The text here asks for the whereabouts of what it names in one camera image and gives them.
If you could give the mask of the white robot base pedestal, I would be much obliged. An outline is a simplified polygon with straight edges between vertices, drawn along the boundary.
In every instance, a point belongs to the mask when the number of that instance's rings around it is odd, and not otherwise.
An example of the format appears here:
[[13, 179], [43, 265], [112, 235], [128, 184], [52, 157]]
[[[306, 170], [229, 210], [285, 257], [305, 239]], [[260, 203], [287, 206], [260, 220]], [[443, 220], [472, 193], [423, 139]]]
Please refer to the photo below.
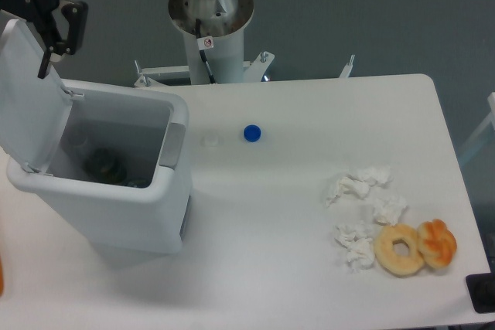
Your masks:
[[244, 29], [253, 0], [169, 0], [168, 8], [183, 34], [192, 85], [244, 81]]

